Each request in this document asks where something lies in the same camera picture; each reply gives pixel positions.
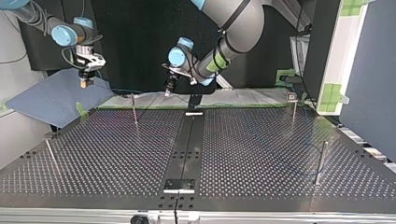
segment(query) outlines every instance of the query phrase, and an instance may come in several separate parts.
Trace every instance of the cable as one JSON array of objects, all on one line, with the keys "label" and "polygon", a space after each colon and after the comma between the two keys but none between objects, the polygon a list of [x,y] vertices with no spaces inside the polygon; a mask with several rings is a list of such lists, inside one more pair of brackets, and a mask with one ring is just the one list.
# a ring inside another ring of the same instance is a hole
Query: cable
[{"label": "cable", "polygon": [[1,14],[3,15],[4,18],[6,18],[6,20],[8,20],[9,24],[18,32],[20,33],[21,30],[18,29],[18,27],[14,24],[14,22],[11,21],[11,19],[9,18],[9,16],[6,14],[6,12],[4,11],[0,11]]},{"label": "cable", "polygon": [[79,70],[85,69],[85,67],[81,67],[81,66],[75,65],[74,63],[71,63],[71,62],[69,61],[69,59],[66,58],[66,56],[64,55],[64,52],[65,52],[67,49],[71,49],[71,48],[65,48],[65,49],[62,49],[62,51],[61,51],[61,54],[62,54],[62,57],[64,57],[64,60],[65,60],[68,64],[72,65],[74,68],[77,68],[77,69],[79,69]]},{"label": "cable", "polygon": [[176,199],[176,203],[175,203],[175,210],[174,210],[175,224],[178,224],[177,206],[178,206],[178,196],[179,196],[179,195],[180,195],[180,193],[177,194],[177,199]]},{"label": "cable", "polygon": [[81,11],[81,17],[84,17],[85,13],[85,0],[82,0],[82,11]]},{"label": "cable", "polygon": [[83,44],[84,44],[84,45],[92,45],[92,44],[94,44],[95,42],[101,40],[102,38],[103,38],[103,35],[97,35],[97,36],[94,37],[92,40],[85,41]]},{"label": "cable", "polygon": [[[298,32],[298,28],[300,27],[300,21],[301,21],[301,17],[302,17],[302,14],[303,14],[303,6],[304,6],[304,4],[302,4],[301,5],[301,7],[300,7],[300,12],[299,12],[299,14],[298,14],[298,20],[297,20],[297,32]],[[297,64],[298,64],[298,69],[299,69],[299,71],[300,71],[300,75],[299,75],[299,77],[301,77],[301,80],[302,80],[302,82],[303,82],[303,86],[304,86],[304,89],[305,89],[305,91],[306,91],[306,94],[308,95],[308,97],[309,97],[309,100],[312,102],[312,105],[314,106],[314,108],[315,108],[315,110],[318,110],[318,106],[317,105],[315,105],[315,103],[314,103],[314,100],[312,99],[312,96],[311,96],[311,94],[309,93],[309,90],[308,90],[308,88],[306,87],[306,84],[305,84],[305,80],[304,80],[304,71],[301,69],[301,66],[300,66],[300,62],[299,62],[299,60],[298,60],[298,57],[299,57],[299,52],[298,52],[298,44],[297,44],[297,41],[298,41],[298,38],[297,38],[297,35],[295,36],[295,44],[296,44],[296,55],[297,55]]]},{"label": "cable", "polygon": [[[186,51],[185,51],[183,48],[181,48],[181,47],[179,47],[179,46],[176,46],[176,48],[180,49],[180,50],[184,53],[184,55],[188,55],[188,54],[186,53]],[[190,58],[189,58],[188,56],[187,56],[186,58],[187,58],[187,63],[189,64],[189,74],[192,76],[192,70],[194,70],[194,72],[195,72],[199,77],[204,78],[204,79],[207,79],[207,77],[202,76],[201,73],[195,68],[194,63],[191,63]]]},{"label": "cable", "polygon": [[[261,137],[257,136],[257,134],[255,134],[254,132],[251,132],[251,135],[254,136],[256,138],[256,140],[263,145],[263,148],[269,148],[269,147],[267,147],[266,142]],[[315,146],[311,143],[305,143],[304,146],[309,146],[310,148],[313,147],[319,154],[322,153],[322,151],[317,146]],[[284,161],[281,157],[279,157],[275,153],[273,153],[272,150],[267,150],[267,152],[269,152],[274,158],[276,158],[284,167],[288,168],[289,170],[292,170],[294,173],[297,173],[299,175],[306,175],[306,176],[318,175],[324,169],[324,165],[323,165],[323,167],[321,167],[321,169],[319,171],[315,171],[314,173],[306,173],[306,172],[303,172],[303,171],[299,170],[298,168],[290,165],[288,162]]]},{"label": "cable", "polygon": [[19,59],[17,59],[17,60],[14,60],[14,61],[9,61],[9,62],[2,62],[2,63],[0,63],[0,64],[6,64],[6,63],[17,63],[17,62],[20,62],[20,61],[22,61],[25,57],[27,56],[27,51],[23,54],[23,56],[22,57],[20,57]]},{"label": "cable", "polygon": [[29,4],[32,7],[33,10],[33,16],[29,21],[24,21],[21,18],[20,21],[30,25],[30,26],[37,26],[40,25],[41,23],[43,24],[43,33],[44,36],[47,35],[47,32],[49,30],[49,21],[48,21],[48,13],[46,9],[43,9],[37,2],[34,0],[30,0]]}]

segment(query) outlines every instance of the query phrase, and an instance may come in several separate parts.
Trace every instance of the metal plate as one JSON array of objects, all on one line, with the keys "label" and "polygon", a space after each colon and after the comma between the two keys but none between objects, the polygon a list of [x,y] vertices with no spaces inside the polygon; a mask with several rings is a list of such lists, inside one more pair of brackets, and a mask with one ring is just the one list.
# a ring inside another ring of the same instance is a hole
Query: metal plate
[{"label": "metal plate", "polygon": [[[292,111],[148,110],[136,127],[132,111],[100,110],[51,141],[55,160],[41,145],[0,171],[0,207],[396,214],[391,170],[326,119]],[[194,194],[163,194],[178,176]]]},{"label": "metal plate", "polygon": [[136,126],[132,110],[96,111],[50,141],[55,160],[43,148],[3,171],[0,206],[158,209],[183,111],[137,116]]},{"label": "metal plate", "polygon": [[305,108],[207,110],[201,169],[194,210],[396,213],[396,175]]}]

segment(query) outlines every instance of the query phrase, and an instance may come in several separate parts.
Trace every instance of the metal post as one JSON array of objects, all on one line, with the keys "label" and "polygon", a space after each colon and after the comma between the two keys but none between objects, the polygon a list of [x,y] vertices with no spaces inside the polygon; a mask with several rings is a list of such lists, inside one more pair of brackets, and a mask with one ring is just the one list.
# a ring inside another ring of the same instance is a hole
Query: metal post
[{"label": "metal post", "polygon": [[296,102],[294,103],[293,122],[294,122],[294,120],[296,119],[297,103],[298,103],[298,101],[296,101]]},{"label": "metal post", "polygon": [[137,115],[136,115],[136,106],[135,106],[135,102],[134,102],[134,94],[131,94],[132,97],[132,108],[134,110],[134,124],[137,124]]},{"label": "metal post", "polygon": [[323,166],[324,166],[324,159],[326,157],[326,151],[327,151],[327,147],[329,145],[328,141],[324,141],[323,145],[322,145],[322,151],[320,153],[320,161],[319,161],[319,165],[318,165],[318,171],[317,171],[317,176],[315,177],[315,181],[314,184],[318,185],[320,178],[321,178],[321,174],[323,171]]},{"label": "metal post", "polygon": [[52,159],[56,161],[55,155],[53,154],[53,151],[52,151],[52,147],[50,146],[50,140],[46,140],[46,143],[47,143],[47,147],[49,148],[49,153],[50,153]]}]

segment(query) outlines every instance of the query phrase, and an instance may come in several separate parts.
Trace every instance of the metal bar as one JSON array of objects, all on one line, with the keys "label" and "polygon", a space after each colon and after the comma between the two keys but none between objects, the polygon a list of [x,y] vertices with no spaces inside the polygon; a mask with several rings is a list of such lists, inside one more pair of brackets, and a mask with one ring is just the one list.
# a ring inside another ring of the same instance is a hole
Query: metal bar
[{"label": "metal bar", "polygon": [[320,181],[320,177],[323,171],[323,166],[324,166],[324,159],[326,157],[326,151],[327,151],[327,147],[329,145],[329,142],[324,141],[323,145],[322,145],[322,150],[320,153],[320,161],[319,161],[319,165],[318,165],[318,172],[317,172],[317,176],[315,177],[315,185],[319,184]]},{"label": "metal bar", "polygon": [[194,203],[199,198],[205,116],[193,117],[193,120],[194,122],[191,127],[191,139],[187,148],[182,179],[195,180],[194,188],[196,191],[192,195],[185,195],[184,198],[179,199],[177,209],[184,211],[193,210]]}]

